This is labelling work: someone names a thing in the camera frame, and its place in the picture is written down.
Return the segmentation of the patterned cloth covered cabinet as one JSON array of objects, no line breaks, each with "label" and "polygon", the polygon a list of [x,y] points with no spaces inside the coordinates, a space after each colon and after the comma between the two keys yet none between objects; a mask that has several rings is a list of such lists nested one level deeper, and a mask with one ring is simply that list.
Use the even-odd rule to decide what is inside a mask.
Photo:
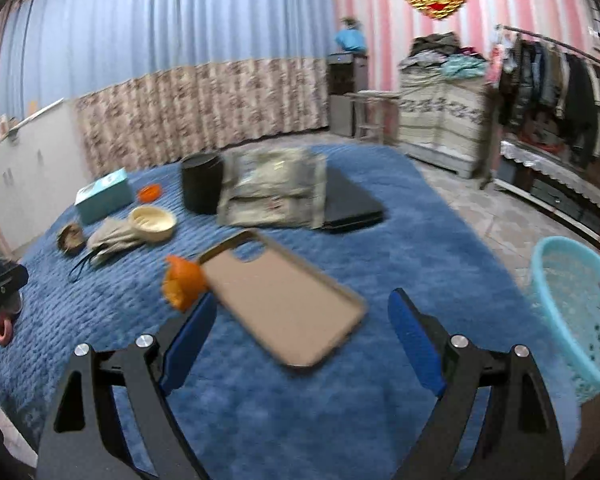
[{"label": "patterned cloth covered cabinet", "polygon": [[483,76],[412,66],[400,75],[396,142],[408,156],[470,179],[486,161],[491,113]]}]

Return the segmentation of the pink round object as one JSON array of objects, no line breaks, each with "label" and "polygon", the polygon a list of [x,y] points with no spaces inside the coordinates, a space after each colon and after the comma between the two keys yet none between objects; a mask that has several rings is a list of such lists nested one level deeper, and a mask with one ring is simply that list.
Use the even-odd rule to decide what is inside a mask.
[{"label": "pink round object", "polygon": [[0,311],[0,346],[6,347],[14,336],[14,322],[12,316],[5,311]]}]

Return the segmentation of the black laptop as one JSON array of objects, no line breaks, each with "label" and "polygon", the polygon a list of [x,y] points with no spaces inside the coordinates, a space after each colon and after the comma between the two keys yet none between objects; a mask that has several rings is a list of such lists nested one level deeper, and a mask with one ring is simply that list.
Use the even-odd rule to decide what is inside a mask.
[{"label": "black laptop", "polygon": [[385,207],[339,169],[327,168],[324,223],[327,232],[350,232],[385,220]]}]

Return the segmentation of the teal tissue box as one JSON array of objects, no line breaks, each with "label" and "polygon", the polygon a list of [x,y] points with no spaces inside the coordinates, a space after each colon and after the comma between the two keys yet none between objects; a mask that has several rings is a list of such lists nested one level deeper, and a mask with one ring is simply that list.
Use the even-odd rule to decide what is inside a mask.
[{"label": "teal tissue box", "polygon": [[74,206],[83,224],[92,224],[134,202],[128,174],[120,168],[76,192]]}]

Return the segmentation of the beige phone case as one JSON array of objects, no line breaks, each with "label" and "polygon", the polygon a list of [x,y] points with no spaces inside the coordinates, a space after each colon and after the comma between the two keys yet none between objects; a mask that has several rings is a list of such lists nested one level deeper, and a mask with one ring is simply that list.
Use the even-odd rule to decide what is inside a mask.
[{"label": "beige phone case", "polygon": [[364,298],[257,230],[227,237],[198,263],[225,309],[291,368],[323,362],[367,313]]}]

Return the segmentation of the small brown wad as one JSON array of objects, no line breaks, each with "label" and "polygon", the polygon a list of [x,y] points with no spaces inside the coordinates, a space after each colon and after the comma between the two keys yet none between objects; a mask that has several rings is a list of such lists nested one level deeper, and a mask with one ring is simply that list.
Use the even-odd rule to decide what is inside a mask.
[{"label": "small brown wad", "polygon": [[85,246],[86,238],[79,223],[66,224],[57,235],[57,247],[67,257],[79,255]]}]

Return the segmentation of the small orange peel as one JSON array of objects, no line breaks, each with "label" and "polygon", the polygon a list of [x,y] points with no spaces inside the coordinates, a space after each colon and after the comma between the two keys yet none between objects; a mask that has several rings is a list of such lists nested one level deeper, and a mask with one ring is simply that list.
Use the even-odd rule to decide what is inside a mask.
[{"label": "small orange peel", "polygon": [[151,183],[140,188],[137,193],[137,200],[141,204],[150,204],[158,200],[162,195],[162,186],[158,183]]}]

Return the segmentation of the cream plastic bowl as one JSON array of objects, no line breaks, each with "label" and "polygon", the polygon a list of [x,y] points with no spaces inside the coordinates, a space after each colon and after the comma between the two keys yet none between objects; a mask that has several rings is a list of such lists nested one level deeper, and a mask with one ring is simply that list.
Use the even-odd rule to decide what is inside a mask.
[{"label": "cream plastic bowl", "polygon": [[150,205],[132,209],[128,214],[128,220],[136,236],[151,244],[170,240],[178,224],[178,219],[171,211]]}]

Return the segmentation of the low shelf with lace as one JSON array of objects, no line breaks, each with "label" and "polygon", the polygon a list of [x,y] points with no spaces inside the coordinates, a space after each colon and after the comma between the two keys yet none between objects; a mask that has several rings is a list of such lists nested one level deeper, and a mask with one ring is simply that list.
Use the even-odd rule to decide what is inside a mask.
[{"label": "low shelf with lace", "polygon": [[531,145],[500,142],[494,186],[538,207],[600,248],[600,187]]}]

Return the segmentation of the pile of clothes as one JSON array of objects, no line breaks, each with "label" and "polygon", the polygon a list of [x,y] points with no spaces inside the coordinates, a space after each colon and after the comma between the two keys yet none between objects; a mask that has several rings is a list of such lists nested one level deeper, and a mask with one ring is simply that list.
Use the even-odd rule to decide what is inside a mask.
[{"label": "pile of clothes", "polygon": [[410,53],[399,63],[406,74],[413,70],[434,70],[448,79],[486,76],[488,62],[474,47],[463,47],[455,32],[416,37]]}]

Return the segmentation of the orange peel piece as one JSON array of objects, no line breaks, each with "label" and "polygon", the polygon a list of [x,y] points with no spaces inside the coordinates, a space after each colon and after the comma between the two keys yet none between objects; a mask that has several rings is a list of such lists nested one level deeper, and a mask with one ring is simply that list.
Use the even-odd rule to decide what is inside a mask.
[{"label": "orange peel piece", "polygon": [[202,267],[182,257],[166,256],[166,274],[162,281],[162,294],[172,308],[186,312],[209,286]]}]

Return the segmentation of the green grey foil packaging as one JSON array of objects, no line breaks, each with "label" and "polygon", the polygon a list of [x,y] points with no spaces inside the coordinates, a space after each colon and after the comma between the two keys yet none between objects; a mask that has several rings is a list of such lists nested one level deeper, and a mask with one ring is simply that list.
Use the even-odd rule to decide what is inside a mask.
[{"label": "green grey foil packaging", "polygon": [[308,228],[324,224],[327,158],[309,148],[255,148],[224,156],[221,226]]}]

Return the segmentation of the blue quilted blanket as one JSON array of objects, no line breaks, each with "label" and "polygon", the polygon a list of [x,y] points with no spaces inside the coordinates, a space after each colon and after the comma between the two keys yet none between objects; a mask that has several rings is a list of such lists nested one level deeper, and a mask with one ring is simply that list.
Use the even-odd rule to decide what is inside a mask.
[{"label": "blue quilted blanket", "polygon": [[[219,308],[182,388],[170,395],[185,437],[215,479],[387,479],[434,407],[388,317],[390,292],[478,346],[525,344],[542,372],[562,445],[581,426],[568,367],[526,295],[474,231],[416,167],[392,148],[324,145],[321,153],[385,208],[383,222],[330,234],[272,229],[268,237],[358,295],[353,309],[319,295],[253,246],[258,270]],[[157,183],[158,204],[175,214],[174,235],[69,278],[73,260],[50,229],[23,263],[30,280],[14,340],[0,346],[0,405],[38,444],[50,402],[78,344],[119,349],[173,318],[163,297],[166,259],[196,257],[232,235],[182,203],[177,164],[131,174],[133,188]],[[261,299],[268,332],[250,330],[234,303]]]}]

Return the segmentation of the blue cloth covered bottle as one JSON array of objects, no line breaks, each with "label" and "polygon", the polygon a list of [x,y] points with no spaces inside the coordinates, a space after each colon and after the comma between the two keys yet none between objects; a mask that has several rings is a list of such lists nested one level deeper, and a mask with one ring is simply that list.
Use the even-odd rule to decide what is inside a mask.
[{"label": "blue cloth covered bottle", "polygon": [[344,28],[336,33],[335,37],[338,48],[343,52],[354,52],[365,54],[367,44],[364,35],[357,28]]}]

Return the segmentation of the black water dispenser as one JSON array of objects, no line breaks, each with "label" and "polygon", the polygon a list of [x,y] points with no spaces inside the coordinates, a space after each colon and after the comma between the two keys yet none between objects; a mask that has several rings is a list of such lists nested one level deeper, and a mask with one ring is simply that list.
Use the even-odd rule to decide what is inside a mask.
[{"label": "black water dispenser", "polygon": [[368,88],[368,56],[361,52],[337,52],[327,57],[329,128],[332,134],[352,138],[352,94]]}]

